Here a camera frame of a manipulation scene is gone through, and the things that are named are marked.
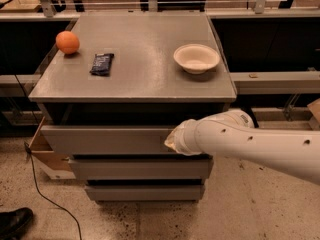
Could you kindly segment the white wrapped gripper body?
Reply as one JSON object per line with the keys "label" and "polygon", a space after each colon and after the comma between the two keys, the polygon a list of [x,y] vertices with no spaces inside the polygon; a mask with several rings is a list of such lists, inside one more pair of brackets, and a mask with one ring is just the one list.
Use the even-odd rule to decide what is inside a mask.
{"label": "white wrapped gripper body", "polygon": [[192,148],[188,147],[187,143],[185,142],[185,134],[188,130],[191,131],[193,136],[194,130],[192,127],[195,124],[196,121],[194,119],[183,121],[170,132],[164,141],[164,144],[178,154],[186,156],[199,155],[200,151],[198,149],[193,150]]}

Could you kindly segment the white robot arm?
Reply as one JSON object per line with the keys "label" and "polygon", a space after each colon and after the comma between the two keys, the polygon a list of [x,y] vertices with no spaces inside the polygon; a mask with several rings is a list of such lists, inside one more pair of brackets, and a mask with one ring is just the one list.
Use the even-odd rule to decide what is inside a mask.
{"label": "white robot arm", "polygon": [[208,154],[247,160],[320,184],[319,132],[256,128],[242,110],[186,120],[168,135],[165,145],[186,156]]}

